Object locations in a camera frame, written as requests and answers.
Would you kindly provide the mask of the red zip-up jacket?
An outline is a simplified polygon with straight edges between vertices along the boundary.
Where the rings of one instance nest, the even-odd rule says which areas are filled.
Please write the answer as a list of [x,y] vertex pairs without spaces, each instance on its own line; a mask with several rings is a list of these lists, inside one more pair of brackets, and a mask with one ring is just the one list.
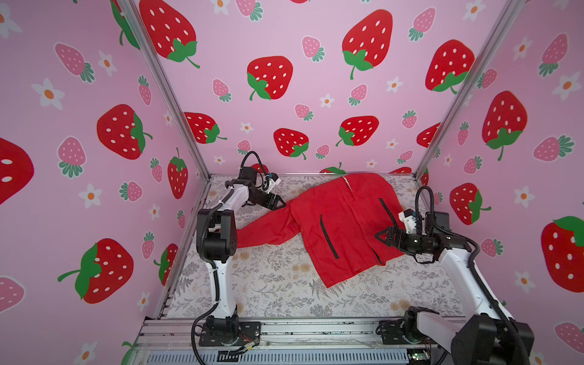
[[400,212],[387,180],[374,173],[351,174],[311,188],[239,229],[237,245],[281,245],[301,235],[323,284],[332,287],[402,256],[375,237],[392,225],[402,228]]

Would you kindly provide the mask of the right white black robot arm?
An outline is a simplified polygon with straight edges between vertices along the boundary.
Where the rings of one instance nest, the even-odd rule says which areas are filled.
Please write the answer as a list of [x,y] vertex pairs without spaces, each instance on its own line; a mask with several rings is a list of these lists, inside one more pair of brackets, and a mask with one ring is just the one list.
[[450,230],[448,214],[430,207],[408,210],[375,238],[416,259],[429,255],[439,263],[462,303],[465,323],[455,325],[429,308],[409,307],[402,319],[382,321],[376,329],[384,344],[432,340],[455,364],[528,364],[535,336],[503,307],[484,280],[475,259],[474,240]]

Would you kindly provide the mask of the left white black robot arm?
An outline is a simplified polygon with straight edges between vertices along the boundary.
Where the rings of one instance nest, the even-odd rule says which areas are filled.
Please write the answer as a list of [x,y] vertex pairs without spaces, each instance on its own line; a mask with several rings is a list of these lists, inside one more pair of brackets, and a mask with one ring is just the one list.
[[237,178],[225,183],[228,193],[212,208],[202,208],[196,217],[196,251],[205,263],[211,283],[212,307],[192,324],[191,346],[196,360],[204,364],[201,346],[223,346],[228,359],[240,357],[260,344],[261,322],[240,322],[231,284],[233,257],[237,252],[236,214],[251,205],[271,211],[284,208],[286,202],[272,190],[281,182],[269,173],[255,151],[247,152]]

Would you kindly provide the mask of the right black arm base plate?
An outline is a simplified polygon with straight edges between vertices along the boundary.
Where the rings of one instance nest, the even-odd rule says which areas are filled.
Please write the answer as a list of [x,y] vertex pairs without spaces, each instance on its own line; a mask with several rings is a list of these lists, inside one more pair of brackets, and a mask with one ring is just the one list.
[[408,337],[404,330],[404,319],[380,321],[375,334],[381,337],[384,345],[416,345],[417,339]]

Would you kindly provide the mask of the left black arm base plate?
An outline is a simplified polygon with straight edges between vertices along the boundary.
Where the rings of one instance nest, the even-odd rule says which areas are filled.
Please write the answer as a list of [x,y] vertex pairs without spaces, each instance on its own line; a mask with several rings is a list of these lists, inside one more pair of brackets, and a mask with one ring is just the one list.
[[198,345],[202,347],[240,347],[259,340],[261,329],[261,322],[230,322],[223,319],[206,322]]

